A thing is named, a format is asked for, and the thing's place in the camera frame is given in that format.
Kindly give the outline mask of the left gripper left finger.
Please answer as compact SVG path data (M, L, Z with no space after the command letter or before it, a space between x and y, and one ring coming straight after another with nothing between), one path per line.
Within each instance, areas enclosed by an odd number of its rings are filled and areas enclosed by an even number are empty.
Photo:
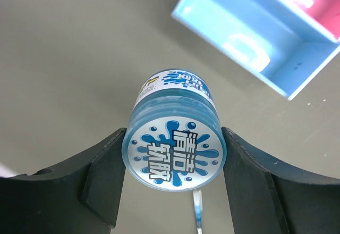
M35 174L1 178L1 233L110 233L124 182L125 132Z

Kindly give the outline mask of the blue pen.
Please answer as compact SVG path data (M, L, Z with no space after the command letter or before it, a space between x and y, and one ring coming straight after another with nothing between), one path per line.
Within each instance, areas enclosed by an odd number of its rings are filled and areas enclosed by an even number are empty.
M202 234L202 192L200 189L193 191L193 203L197 234Z

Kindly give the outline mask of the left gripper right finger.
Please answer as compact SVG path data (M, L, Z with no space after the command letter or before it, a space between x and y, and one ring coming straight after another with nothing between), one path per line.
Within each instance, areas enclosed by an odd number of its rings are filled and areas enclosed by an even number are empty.
M235 233L339 233L339 179L290 165L222 128Z

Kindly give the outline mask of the light blue tray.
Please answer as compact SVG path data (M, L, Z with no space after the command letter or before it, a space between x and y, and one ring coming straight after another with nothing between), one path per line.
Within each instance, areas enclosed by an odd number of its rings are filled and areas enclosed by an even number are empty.
M282 0L179 0L172 17L287 99L339 53L330 32Z

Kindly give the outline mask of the blue white tape roll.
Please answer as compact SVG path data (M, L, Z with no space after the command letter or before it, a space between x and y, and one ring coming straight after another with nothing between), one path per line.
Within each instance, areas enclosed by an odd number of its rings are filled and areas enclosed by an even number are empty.
M149 77L123 139L126 169L150 188L182 192L211 182L226 158L226 142L206 82L185 69Z

